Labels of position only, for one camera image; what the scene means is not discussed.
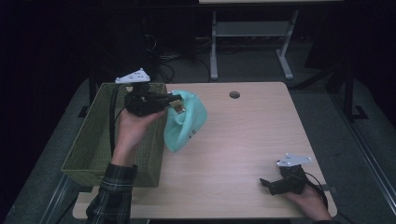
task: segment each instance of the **green basket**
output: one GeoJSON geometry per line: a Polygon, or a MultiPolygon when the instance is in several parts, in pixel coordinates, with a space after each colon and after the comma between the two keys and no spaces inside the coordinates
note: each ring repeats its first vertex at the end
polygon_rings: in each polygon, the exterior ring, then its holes
{"type": "MultiPolygon", "coordinates": [[[[110,101],[117,84],[104,83],[92,103],[78,136],[62,166],[62,172],[81,186],[100,186],[111,159],[108,117],[110,101]]],[[[126,85],[119,87],[115,115],[124,108],[126,85]]],[[[150,91],[166,93],[163,83],[150,83],[150,91]]],[[[135,164],[139,166],[135,187],[157,187],[163,161],[163,130],[166,115],[155,120],[149,127],[136,153],[135,164]]]]}

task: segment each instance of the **flannel shirt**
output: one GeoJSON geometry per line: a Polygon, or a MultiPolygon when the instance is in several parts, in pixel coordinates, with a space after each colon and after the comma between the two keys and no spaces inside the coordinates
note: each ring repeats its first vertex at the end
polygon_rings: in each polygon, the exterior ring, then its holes
{"type": "Polygon", "coordinates": [[[136,174],[137,166],[123,167],[109,163],[99,193],[87,208],[86,223],[129,223],[136,174]]]}

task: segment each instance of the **person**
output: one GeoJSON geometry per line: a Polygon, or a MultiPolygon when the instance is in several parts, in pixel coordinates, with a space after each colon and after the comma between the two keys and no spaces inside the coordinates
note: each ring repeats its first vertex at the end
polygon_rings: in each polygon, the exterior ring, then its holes
{"type": "MultiPolygon", "coordinates": [[[[127,110],[120,113],[119,136],[111,162],[98,195],[86,210],[86,223],[129,223],[131,215],[132,189],[138,167],[134,165],[135,153],[146,134],[151,122],[162,116],[164,111],[145,117],[137,117],[127,110]]],[[[332,220],[321,198],[309,186],[302,194],[292,192],[284,194],[296,203],[302,211],[317,224],[338,223],[332,220]]]]}

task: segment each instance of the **hand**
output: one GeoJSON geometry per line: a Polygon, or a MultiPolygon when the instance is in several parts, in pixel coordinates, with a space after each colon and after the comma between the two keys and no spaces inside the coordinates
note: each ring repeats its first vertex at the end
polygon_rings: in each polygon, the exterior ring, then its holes
{"type": "Polygon", "coordinates": [[[301,210],[314,221],[332,220],[318,193],[305,185],[303,192],[298,195],[292,192],[284,194],[286,198],[296,203],[301,210]]]}
{"type": "Polygon", "coordinates": [[[119,135],[111,163],[119,166],[134,166],[134,155],[150,123],[162,116],[163,113],[164,111],[161,111],[145,117],[137,117],[125,109],[122,110],[120,113],[119,135]]]}

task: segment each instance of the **mint green bag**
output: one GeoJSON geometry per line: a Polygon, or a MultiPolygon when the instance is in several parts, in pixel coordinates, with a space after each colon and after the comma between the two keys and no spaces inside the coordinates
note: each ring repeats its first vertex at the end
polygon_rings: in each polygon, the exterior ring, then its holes
{"type": "Polygon", "coordinates": [[[207,112],[196,94],[188,91],[172,91],[172,93],[181,96],[185,112],[178,114],[174,108],[168,107],[163,136],[169,150],[177,152],[201,129],[207,119],[207,112]]]}

